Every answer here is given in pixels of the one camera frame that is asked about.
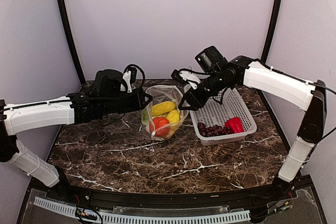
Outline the yellow corn toy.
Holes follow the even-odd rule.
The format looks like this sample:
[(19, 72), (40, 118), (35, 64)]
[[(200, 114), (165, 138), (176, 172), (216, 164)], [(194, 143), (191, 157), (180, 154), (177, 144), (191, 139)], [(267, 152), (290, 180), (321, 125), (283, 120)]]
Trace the yellow corn toy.
[(170, 111), (167, 116), (166, 119), (169, 121), (169, 125), (170, 125), (170, 130), (171, 131), (176, 131), (178, 126), (179, 126), (179, 121), (180, 121), (180, 113), (178, 110), (172, 110)]
[(152, 115), (160, 116), (176, 109), (176, 104), (172, 101), (164, 101), (152, 107)]

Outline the clear polka dot zip bag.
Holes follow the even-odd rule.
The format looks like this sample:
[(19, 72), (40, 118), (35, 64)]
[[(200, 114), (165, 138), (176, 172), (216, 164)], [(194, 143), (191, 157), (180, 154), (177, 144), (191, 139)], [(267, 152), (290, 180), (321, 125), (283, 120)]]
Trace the clear polka dot zip bag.
[(168, 140), (188, 116), (188, 111), (178, 108), (183, 95), (176, 86), (167, 85), (151, 86), (146, 93), (153, 100), (142, 110), (142, 132), (149, 140)]

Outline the orange pumpkin toy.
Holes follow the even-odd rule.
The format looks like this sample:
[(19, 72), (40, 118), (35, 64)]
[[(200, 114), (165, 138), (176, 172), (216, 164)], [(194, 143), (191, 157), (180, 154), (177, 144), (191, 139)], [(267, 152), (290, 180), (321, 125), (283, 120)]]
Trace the orange pumpkin toy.
[(150, 124), (150, 133), (155, 132), (155, 137), (167, 137), (170, 131), (170, 122), (165, 117), (155, 117)]

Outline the white plastic perforated basket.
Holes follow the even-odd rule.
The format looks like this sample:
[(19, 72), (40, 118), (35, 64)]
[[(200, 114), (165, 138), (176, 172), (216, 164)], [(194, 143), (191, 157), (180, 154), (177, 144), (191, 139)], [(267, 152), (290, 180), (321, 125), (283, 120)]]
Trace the white plastic perforated basket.
[[(197, 111), (190, 111), (190, 116), (196, 136), (199, 138), (203, 146), (240, 141), (247, 135), (251, 135), (257, 131), (257, 125), (248, 107), (235, 88), (227, 89), (225, 91), (223, 104), (219, 104), (210, 98), (201, 109), (198, 109)], [(216, 125), (224, 126), (225, 123), (232, 118), (240, 119), (244, 128), (243, 132), (205, 137), (202, 136), (198, 130), (199, 123), (204, 123), (206, 127)]]

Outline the dark red grape bunch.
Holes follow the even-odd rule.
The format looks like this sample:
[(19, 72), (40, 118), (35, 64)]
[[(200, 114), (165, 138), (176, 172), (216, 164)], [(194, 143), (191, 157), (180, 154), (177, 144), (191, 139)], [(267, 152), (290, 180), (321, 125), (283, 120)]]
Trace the dark red grape bunch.
[(203, 137), (233, 134), (233, 130), (229, 126), (220, 126), (220, 125), (206, 126), (204, 123), (199, 122), (197, 124), (197, 127), (198, 131)]

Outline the red bell pepper toy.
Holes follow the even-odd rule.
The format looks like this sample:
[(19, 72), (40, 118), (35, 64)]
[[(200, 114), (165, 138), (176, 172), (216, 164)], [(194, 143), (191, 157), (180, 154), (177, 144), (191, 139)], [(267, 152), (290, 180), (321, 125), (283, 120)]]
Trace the red bell pepper toy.
[(244, 127), (239, 117), (234, 117), (229, 119), (225, 123), (226, 127), (229, 127), (233, 133), (242, 133), (244, 132)]

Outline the white cauliflower toy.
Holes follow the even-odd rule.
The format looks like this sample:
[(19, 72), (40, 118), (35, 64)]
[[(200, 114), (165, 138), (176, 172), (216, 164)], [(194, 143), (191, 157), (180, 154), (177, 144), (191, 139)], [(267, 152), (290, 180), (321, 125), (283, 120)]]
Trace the white cauliflower toy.
[(142, 112), (141, 122), (145, 126), (150, 126), (153, 123), (152, 117), (148, 114), (147, 111)]

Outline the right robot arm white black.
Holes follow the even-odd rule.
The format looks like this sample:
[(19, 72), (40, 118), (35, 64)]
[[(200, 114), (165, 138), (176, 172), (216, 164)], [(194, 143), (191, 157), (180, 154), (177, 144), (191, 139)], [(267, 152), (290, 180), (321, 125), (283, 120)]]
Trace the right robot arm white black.
[(280, 199), (292, 188), (293, 180), (315, 147), (329, 136), (324, 133), (329, 88), (321, 80), (300, 79), (267, 66), (260, 59), (237, 56), (228, 61), (215, 46), (201, 51), (195, 60), (203, 70), (201, 74), (207, 76), (205, 79), (199, 80), (199, 73), (187, 68), (171, 74), (177, 82), (191, 85), (178, 105), (180, 110), (197, 111), (220, 91), (239, 85), (275, 95), (305, 112), (296, 139), (264, 196)]

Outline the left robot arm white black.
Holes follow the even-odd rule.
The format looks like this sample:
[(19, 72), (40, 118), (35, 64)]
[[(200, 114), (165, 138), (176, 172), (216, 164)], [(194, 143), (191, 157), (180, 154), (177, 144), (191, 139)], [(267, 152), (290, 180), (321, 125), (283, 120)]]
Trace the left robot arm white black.
[(134, 88), (138, 67), (129, 65), (124, 72), (106, 69), (97, 72), (94, 82), (83, 92), (70, 93), (52, 100), (6, 104), (1, 101), (1, 162), (9, 163), (28, 176), (53, 188), (63, 201), (74, 197), (66, 175), (30, 151), (17, 134), (53, 125), (82, 124), (105, 115), (143, 110), (152, 100), (141, 82)]

